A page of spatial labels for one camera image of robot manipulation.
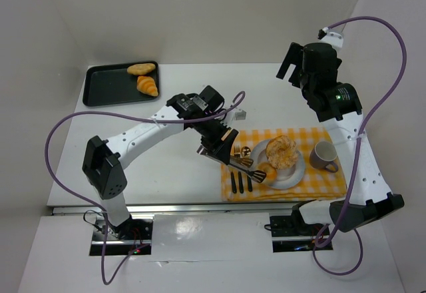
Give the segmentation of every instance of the white wall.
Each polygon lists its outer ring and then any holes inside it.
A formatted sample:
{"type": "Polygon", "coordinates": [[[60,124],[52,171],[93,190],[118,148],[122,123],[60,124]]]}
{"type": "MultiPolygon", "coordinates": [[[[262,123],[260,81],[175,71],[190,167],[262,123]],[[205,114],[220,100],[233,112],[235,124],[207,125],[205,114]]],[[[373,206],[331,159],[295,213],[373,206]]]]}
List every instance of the white wall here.
{"type": "Polygon", "coordinates": [[[52,185],[45,139],[73,111],[86,63],[51,0],[0,0],[0,16],[0,287],[16,292],[52,185]]]}
{"type": "Polygon", "coordinates": [[[357,0],[55,0],[90,63],[281,62],[357,0]]]}
{"type": "MultiPolygon", "coordinates": [[[[405,208],[384,218],[383,225],[406,292],[418,293],[426,290],[426,0],[359,0],[353,12],[358,15],[388,20],[407,45],[405,76],[368,130],[383,176],[405,199],[405,208]]],[[[350,23],[344,31],[339,78],[353,83],[369,111],[395,80],[401,51],[377,23],[350,23]]]]}

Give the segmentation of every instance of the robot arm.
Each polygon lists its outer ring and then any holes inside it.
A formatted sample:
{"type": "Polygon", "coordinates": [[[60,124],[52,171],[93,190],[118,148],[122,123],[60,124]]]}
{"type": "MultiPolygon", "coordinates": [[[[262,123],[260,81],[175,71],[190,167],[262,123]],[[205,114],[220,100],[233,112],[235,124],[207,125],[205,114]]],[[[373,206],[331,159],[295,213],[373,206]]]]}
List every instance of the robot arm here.
{"type": "MultiPolygon", "coordinates": [[[[337,82],[341,60],[333,47],[341,48],[342,36],[323,32],[321,39],[322,43],[304,47],[292,43],[277,78],[283,79],[290,65],[295,66],[289,82],[302,90],[309,107],[330,135],[349,185],[357,130],[363,120],[362,107],[354,87],[337,82]]],[[[383,179],[366,132],[361,134],[359,158],[349,208],[339,226],[342,232],[378,220],[404,206],[402,196],[392,194],[383,179]]],[[[342,206],[342,200],[301,202],[293,207],[292,218],[299,229],[306,224],[335,224],[342,206]]]]}
{"type": "Polygon", "coordinates": [[[234,109],[227,113],[222,121],[212,119],[197,123],[188,122],[211,115],[223,104],[224,98],[207,86],[199,95],[179,94],[172,97],[166,106],[151,117],[153,123],[140,123],[106,140],[95,136],[88,141],[83,172],[96,189],[111,226],[117,233],[126,236],[134,227],[134,223],[137,223],[132,221],[123,196],[127,185],[124,169],[143,152],[172,135],[192,128],[202,136],[200,154],[225,165],[236,166],[243,172],[247,170],[230,155],[238,131],[231,129],[229,125],[233,120],[245,119],[244,111],[234,109]],[[161,120],[176,122],[157,122],[161,120]]]}

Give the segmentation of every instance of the pastry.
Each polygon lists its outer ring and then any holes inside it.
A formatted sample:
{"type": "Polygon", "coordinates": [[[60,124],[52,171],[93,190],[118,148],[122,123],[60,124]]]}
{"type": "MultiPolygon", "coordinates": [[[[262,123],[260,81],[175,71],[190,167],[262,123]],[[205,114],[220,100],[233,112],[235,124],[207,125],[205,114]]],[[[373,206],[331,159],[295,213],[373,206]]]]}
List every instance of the pastry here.
{"type": "Polygon", "coordinates": [[[291,168],[298,161],[296,142],[286,135],[281,135],[269,141],[266,146],[268,162],[278,170],[291,168]]]}
{"type": "Polygon", "coordinates": [[[137,84],[138,91],[150,95],[151,97],[157,97],[158,96],[158,89],[155,85],[155,81],[151,77],[144,77],[143,75],[138,77],[138,84],[137,84]]]}
{"type": "Polygon", "coordinates": [[[155,70],[154,63],[141,63],[138,65],[131,65],[127,68],[127,73],[130,73],[131,75],[145,75],[152,70],[155,70]]]}
{"type": "Polygon", "coordinates": [[[262,182],[264,184],[272,184],[277,179],[277,175],[278,175],[277,170],[267,162],[259,163],[256,166],[256,170],[261,170],[261,171],[264,171],[266,173],[266,178],[262,182]]]}

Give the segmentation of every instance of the knife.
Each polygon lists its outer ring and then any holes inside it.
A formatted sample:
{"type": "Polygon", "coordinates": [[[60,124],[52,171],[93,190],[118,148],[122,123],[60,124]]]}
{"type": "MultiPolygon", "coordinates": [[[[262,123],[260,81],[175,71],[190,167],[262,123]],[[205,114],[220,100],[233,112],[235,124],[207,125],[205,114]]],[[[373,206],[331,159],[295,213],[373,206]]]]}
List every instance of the knife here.
{"type": "Polygon", "coordinates": [[[253,192],[252,179],[249,176],[247,176],[247,189],[248,192],[253,192]]]}
{"type": "Polygon", "coordinates": [[[240,193],[244,193],[244,184],[242,184],[242,174],[238,171],[238,185],[240,187],[240,193]]]}
{"type": "Polygon", "coordinates": [[[237,193],[237,184],[235,184],[235,176],[234,173],[231,172],[231,185],[232,185],[232,193],[237,193]]]}

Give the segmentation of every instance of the black tray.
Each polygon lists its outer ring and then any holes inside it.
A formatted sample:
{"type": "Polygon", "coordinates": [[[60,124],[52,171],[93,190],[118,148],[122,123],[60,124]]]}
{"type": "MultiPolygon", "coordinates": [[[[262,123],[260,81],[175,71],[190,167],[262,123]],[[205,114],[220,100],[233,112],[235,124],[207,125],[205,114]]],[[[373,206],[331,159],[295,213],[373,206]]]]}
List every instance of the black tray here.
{"type": "Polygon", "coordinates": [[[83,103],[88,107],[101,105],[116,105],[120,103],[152,101],[158,97],[151,97],[139,92],[136,88],[137,75],[129,75],[127,68],[138,63],[154,63],[155,70],[148,73],[152,77],[160,96],[160,77],[158,76],[158,63],[143,61],[123,63],[119,65],[99,65],[87,70],[83,103]]]}

